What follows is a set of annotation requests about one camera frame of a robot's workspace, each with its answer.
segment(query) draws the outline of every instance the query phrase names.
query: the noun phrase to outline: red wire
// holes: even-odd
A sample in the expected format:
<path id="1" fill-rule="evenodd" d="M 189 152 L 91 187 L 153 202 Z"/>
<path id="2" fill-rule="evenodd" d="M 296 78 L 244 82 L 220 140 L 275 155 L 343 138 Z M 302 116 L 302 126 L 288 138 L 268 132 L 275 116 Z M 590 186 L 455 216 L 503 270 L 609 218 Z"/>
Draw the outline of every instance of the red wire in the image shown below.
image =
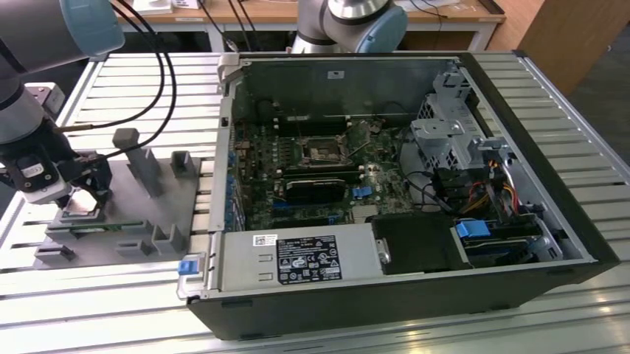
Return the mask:
<path id="1" fill-rule="evenodd" d="M 479 185 L 482 185 L 483 182 L 475 182 L 472 183 L 472 187 L 471 187 L 471 191 L 468 192 L 468 203 L 472 202 L 472 192 L 474 192 L 474 188 Z"/>

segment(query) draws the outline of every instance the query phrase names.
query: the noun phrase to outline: blue connector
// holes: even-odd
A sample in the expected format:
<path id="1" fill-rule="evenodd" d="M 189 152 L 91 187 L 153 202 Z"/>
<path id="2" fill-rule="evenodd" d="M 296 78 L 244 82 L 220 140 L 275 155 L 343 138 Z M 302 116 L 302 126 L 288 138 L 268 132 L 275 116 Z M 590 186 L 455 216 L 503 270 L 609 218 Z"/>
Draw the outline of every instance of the blue connector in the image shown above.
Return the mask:
<path id="1" fill-rule="evenodd" d="M 490 230 L 483 220 L 464 220 L 455 225 L 455 230 L 459 238 L 490 236 Z"/>
<path id="2" fill-rule="evenodd" d="M 235 165 L 235 161 L 236 161 L 236 153 L 231 151 L 229 153 L 227 153 L 227 166 L 232 167 Z"/>
<path id="3" fill-rule="evenodd" d="M 199 274 L 199 261 L 183 260 L 181 262 L 179 262 L 177 273 L 179 275 Z"/>
<path id="4" fill-rule="evenodd" d="M 372 187 L 360 187 L 360 188 L 352 188 L 352 198 L 354 199 L 362 199 L 367 196 L 372 195 Z"/>

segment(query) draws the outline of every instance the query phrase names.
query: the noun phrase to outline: barcode sticker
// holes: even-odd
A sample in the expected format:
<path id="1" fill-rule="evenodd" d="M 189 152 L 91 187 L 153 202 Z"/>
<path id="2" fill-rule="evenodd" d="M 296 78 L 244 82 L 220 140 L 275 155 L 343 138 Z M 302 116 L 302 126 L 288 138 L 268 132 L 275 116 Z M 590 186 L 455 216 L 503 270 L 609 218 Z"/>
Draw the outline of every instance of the barcode sticker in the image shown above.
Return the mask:
<path id="1" fill-rule="evenodd" d="M 275 246 L 278 235 L 254 235 L 255 246 Z"/>
<path id="2" fill-rule="evenodd" d="M 203 22 L 204 19 L 199 17 L 176 17 L 176 22 Z"/>

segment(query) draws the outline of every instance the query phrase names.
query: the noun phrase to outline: yellow wire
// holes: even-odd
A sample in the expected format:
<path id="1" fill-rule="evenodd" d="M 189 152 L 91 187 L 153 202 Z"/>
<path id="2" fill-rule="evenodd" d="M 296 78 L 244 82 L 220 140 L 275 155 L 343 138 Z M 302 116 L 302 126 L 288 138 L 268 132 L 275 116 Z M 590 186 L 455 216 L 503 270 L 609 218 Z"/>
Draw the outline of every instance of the yellow wire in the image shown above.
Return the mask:
<path id="1" fill-rule="evenodd" d="M 480 205 L 483 205 L 488 200 L 488 195 L 486 194 L 482 199 L 479 199 L 478 201 L 475 201 L 475 203 L 472 205 L 470 205 L 463 211 L 462 211 L 462 214 L 466 214 L 467 212 L 470 212 L 472 209 L 475 208 L 479 208 Z"/>

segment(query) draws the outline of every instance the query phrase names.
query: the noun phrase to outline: black computer case side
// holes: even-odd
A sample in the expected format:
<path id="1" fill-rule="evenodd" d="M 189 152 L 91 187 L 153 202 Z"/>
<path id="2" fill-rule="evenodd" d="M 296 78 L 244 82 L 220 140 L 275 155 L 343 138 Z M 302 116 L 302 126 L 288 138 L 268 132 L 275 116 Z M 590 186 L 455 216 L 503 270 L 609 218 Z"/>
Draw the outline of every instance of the black computer case side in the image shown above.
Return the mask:
<path id="1" fill-rule="evenodd" d="M 189 299 L 187 307 L 219 339 L 259 339 L 516 308 L 553 288 L 611 267 L 593 263 L 231 299 Z"/>

